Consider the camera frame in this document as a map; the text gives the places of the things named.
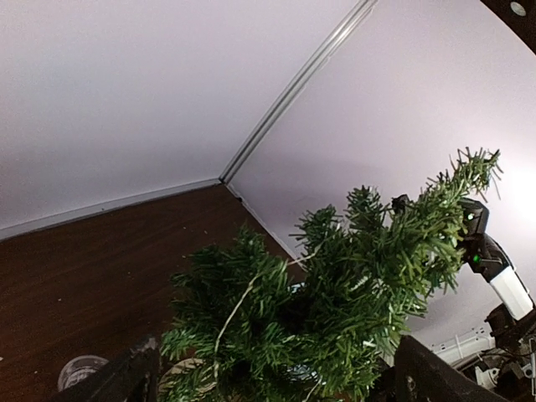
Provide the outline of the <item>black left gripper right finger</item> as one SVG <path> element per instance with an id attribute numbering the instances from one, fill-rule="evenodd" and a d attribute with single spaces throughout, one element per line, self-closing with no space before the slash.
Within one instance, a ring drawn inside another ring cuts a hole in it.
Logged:
<path id="1" fill-rule="evenodd" d="M 475 384 L 411 336 L 403 336 L 394 355 L 398 401 L 503 402 Z"/>

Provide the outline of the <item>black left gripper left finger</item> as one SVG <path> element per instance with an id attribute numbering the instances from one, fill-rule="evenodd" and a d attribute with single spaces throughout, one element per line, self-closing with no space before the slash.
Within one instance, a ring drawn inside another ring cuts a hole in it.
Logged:
<path id="1" fill-rule="evenodd" d="M 103 368 L 50 401 L 157 401 L 160 354 L 157 339 L 147 335 Z"/>

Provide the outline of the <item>small green christmas tree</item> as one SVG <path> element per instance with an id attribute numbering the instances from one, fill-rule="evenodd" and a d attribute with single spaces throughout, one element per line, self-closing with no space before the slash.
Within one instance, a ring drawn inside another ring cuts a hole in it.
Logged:
<path id="1" fill-rule="evenodd" d="M 487 191 L 497 152 L 459 152 L 416 200 L 382 202 L 355 188 L 343 212 L 301 218 L 301 256 L 271 254 L 242 228 L 228 246 L 209 245 L 173 275 L 178 297 L 161 353 L 193 362 L 162 377 L 161 401 L 364 399 L 410 316 L 437 289 L 456 287 L 462 253 L 460 202 Z"/>

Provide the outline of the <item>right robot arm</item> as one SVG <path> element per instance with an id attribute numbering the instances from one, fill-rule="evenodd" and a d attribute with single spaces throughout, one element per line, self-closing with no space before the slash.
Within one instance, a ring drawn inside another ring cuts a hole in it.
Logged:
<path id="1" fill-rule="evenodd" d="M 498 348 L 516 350 L 535 331 L 535 302 L 502 246 L 486 233 L 489 209 L 481 202 L 463 198 L 462 230 L 456 249 L 461 260 L 486 281 L 501 304 L 485 319 Z"/>

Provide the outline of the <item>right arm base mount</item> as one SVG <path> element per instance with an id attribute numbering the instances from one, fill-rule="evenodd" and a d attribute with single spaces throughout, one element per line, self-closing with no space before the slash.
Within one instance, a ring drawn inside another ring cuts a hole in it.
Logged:
<path id="1" fill-rule="evenodd" d="M 535 400 L 535 338 L 500 348 L 489 334 L 475 335 L 458 348 L 454 369 L 510 401 Z"/>

